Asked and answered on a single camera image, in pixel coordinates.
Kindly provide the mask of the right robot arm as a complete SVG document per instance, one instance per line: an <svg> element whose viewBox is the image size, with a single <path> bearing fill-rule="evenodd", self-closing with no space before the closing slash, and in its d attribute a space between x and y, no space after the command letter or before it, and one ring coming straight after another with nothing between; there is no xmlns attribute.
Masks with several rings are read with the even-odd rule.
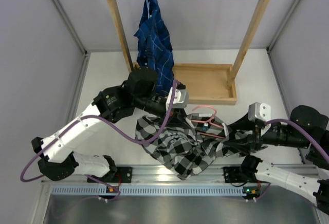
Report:
<svg viewBox="0 0 329 224"><path fill-rule="evenodd" d="M244 189L245 199L262 197L252 192L248 183L267 183L291 191L328 214L328 178L315 175L316 169L328 170L328 116L316 109L299 105L289 119L272 119L270 106L249 105L248 113L229 125L229 149L242 154L240 165L223 168L226 183ZM307 149L311 165L275 164L254 155L267 145Z"/></svg>

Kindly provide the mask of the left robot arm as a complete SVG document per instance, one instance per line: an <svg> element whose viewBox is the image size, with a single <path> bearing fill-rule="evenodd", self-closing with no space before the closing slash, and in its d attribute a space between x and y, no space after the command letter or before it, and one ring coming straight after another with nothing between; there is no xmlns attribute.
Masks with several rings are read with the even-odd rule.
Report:
<svg viewBox="0 0 329 224"><path fill-rule="evenodd" d="M158 139L170 117L187 106L189 94L185 85L174 80L168 96L159 96L155 92L157 79L155 70L138 68L121 85L99 92L91 104L62 129L45 138L34 138L31 144L42 176L52 181L71 175L86 175L94 181L113 181L117 168L110 156L82 155L76 148L106 126L136 144L149 144ZM137 140L115 126L116 122L130 117L135 109L160 118L161 126L156 134Z"/></svg>

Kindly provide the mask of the pink wire hanger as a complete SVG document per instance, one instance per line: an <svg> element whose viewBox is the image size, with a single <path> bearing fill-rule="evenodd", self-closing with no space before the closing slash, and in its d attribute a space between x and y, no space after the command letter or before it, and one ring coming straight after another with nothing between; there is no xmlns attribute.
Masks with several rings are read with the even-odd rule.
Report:
<svg viewBox="0 0 329 224"><path fill-rule="evenodd" d="M215 134L212 134L212 133L207 133L204 130L204 127L209 127L210 125L213 125L215 127L222 128L223 130L225 130L222 125L217 125L217 124L215 124L215 123L212 122L212 120L214 119L214 117L217 114L217 110L214 107L209 106L209 105L198 105L195 108L193 108L192 111L196 111L198 108L209 108L209 109L211 109L211 110L214 111L214 113L208 118L208 120L205 120L205 121L202 121L202 120L191 120L192 122L202 123L204 125L202 131L199 132L199 133L201 135L208 136L208 137L213 137L213 138L218 138L218 139L225 139L226 137L218 136L218 135L215 135Z"/></svg>

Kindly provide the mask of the black white checkered shirt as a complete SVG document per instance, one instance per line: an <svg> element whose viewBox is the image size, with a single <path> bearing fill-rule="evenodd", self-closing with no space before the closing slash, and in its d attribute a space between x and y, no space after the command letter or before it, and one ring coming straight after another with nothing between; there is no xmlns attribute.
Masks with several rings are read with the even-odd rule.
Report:
<svg viewBox="0 0 329 224"><path fill-rule="evenodd" d="M229 136L228 125L217 116L212 120L222 128L210 125L204 127L207 133L226 137L218 139L201 135L202 123L191 120L208 120L210 114L191 113L187 116L177 114L171 118L157 139L143 145L143 149L152 158L159 161L165 167L178 169L182 166L186 169L199 167L204 170L211 165L216 158L226 157L223 155L223 143L229 140L245 138L248 133L242 130L236 132L234 137Z"/></svg>

